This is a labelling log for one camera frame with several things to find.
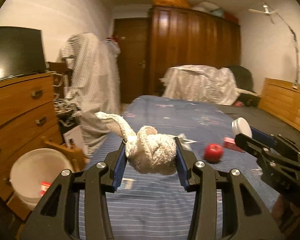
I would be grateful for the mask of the black flat television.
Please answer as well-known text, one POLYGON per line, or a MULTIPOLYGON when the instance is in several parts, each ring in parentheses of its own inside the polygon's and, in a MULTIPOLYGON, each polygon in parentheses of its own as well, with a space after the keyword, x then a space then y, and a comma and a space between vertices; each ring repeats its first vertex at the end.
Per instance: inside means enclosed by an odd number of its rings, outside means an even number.
POLYGON ((45 72, 42 32, 0 26, 0 80, 45 72))

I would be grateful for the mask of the orange bag on wardrobe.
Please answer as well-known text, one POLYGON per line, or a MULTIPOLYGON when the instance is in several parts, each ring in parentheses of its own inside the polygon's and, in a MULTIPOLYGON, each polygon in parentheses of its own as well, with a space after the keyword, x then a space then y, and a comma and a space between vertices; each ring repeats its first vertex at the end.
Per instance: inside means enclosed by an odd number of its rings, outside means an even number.
POLYGON ((152 5, 164 7, 177 7, 184 9, 191 8, 187 0, 152 0, 152 5))

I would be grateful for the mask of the white cardboard box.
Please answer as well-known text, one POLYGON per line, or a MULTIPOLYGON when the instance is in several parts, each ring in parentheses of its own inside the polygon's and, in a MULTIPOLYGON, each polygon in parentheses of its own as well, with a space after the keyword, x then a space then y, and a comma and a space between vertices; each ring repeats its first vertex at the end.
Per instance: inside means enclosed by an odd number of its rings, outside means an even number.
POLYGON ((70 148, 71 146, 76 146, 77 148, 81 149, 83 153, 85 153, 86 145, 83 140, 80 126, 75 126, 69 131, 65 132, 63 134, 63 138, 68 148, 70 148))

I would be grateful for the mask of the black garment pile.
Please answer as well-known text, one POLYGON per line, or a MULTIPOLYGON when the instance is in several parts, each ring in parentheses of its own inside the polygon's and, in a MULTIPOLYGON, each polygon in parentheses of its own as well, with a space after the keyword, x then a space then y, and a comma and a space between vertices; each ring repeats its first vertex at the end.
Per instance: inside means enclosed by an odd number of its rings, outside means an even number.
POLYGON ((242 66, 228 66, 235 77, 239 94, 258 96, 254 91, 254 81, 251 72, 242 66))

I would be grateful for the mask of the wooden chest of drawers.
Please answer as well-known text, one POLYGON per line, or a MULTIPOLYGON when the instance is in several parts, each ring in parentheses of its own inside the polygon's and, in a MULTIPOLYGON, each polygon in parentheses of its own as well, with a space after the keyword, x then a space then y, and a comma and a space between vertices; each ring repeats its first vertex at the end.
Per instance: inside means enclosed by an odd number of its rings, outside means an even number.
POLYGON ((0 198, 21 220, 30 210, 10 184, 13 163, 42 147, 42 137, 62 143, 53 99, 51 74, 34 74, 0 81, 0 198))

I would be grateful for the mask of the dark wooden wardrobe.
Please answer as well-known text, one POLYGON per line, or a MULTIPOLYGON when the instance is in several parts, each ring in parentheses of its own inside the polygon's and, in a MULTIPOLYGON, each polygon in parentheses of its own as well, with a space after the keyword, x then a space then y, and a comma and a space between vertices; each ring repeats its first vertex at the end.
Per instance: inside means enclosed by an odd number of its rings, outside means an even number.
POLYGON ((240 64, 239 24, 204 12, 175 7, 153 6, 149 15, 147 94, 163 93, 161 79, 168 68, 174 66, 192 64, 222 68, 240 64))

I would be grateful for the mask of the red rectangular carton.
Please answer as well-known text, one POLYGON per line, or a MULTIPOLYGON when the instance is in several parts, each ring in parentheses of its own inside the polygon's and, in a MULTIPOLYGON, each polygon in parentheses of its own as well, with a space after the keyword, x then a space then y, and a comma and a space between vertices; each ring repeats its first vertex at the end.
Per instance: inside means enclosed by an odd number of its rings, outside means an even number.
POLYGON ((233 150, 233 151, 237 151, 237 152, 244 152, 243 149, 239 148, 236 143, 235 140, 233 138, 229 138, 229 137, 224 137, 223 139, 223 147, 233 150))

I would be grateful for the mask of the wooden headboard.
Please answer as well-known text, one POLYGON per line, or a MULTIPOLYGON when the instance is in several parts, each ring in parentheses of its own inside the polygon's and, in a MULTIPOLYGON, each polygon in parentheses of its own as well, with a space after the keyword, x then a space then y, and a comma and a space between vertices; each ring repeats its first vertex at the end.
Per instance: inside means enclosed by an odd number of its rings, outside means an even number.
POLYGON ((300 132, 300 85, 295 89, 291 82, 266 78, 258 108, 300 132))

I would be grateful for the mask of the red apple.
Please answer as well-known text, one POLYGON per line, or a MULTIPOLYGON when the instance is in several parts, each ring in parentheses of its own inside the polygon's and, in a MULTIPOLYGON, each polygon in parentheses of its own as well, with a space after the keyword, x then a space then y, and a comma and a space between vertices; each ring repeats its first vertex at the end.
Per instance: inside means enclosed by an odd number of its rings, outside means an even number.
POLYGON ((217 163, 223 156, 223 148, 219 144, 208 144, 204 150, 204 159, 210 163, 217 163))

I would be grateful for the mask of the white plastic bucket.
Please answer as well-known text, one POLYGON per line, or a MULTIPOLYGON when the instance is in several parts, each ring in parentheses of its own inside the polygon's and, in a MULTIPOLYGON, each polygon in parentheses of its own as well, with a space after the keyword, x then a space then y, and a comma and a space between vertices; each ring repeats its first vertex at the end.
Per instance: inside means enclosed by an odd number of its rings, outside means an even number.
POLYGON ((61 152, 50 148, 35 149, 14 162, 10 183, 18 198, 26 207, 34 210, 42 197, 42 183, 53 183, 64 169, 74 170, 61 152))

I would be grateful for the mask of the red white cigarette box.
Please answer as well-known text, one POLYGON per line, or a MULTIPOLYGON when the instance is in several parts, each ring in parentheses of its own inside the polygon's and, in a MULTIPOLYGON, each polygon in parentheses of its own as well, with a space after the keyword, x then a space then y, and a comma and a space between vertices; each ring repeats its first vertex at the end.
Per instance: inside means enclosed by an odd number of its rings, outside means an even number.
POLYGON ((51 186, 51 183, 42 181, 41 186, 40 186, 40 195, 43 196, 47 192, 47 190, 50 186, 51 186))

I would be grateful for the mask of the grey striped draped cloth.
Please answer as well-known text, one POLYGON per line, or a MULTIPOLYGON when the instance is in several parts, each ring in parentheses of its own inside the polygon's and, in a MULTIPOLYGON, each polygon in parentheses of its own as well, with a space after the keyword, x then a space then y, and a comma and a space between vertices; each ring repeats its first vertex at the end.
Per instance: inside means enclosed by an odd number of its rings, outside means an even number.
POLYGON ((99 40, 93 33, 72 35, 60 50, 60 57, 72 70, 71 102, 77 107, 87 156, 101 147, 110 132, 96 117, 97 112, 120 113, 119 45, 99 40))

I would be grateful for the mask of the white round jar lid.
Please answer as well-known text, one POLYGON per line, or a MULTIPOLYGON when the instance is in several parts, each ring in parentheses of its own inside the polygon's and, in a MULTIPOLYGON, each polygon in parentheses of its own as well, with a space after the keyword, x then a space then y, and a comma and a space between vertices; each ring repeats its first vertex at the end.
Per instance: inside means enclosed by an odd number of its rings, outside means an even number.
POLYGON ((233 120, 231 123, 231 127, 234 135, 244 134, 250 138, 253 137, 250 125, 248 124, 247 120, 245 120, 243 117, 239 117, 233 120))

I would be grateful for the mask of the dark wooden door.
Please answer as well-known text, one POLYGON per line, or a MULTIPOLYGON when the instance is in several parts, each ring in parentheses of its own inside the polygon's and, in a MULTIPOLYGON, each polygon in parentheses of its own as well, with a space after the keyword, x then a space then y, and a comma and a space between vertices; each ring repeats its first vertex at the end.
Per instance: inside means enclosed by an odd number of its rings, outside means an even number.
POLYGON ((114 21, 113 37, 120 48, 117 65, 122 103, 131 103, 143 95, 148 26, 148 18, 119 18, 114 21))

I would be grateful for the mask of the dark grey blanket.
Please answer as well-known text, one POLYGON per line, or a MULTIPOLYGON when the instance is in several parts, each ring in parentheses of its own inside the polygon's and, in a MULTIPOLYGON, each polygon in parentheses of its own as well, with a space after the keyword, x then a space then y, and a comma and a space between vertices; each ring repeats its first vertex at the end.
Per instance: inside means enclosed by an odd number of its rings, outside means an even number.
POLYGON ((249 125, 266 134, 282 135, 300 150, 300 131, 270 113, 254 107, 215 105, 232 119, 245 118, 249 125))

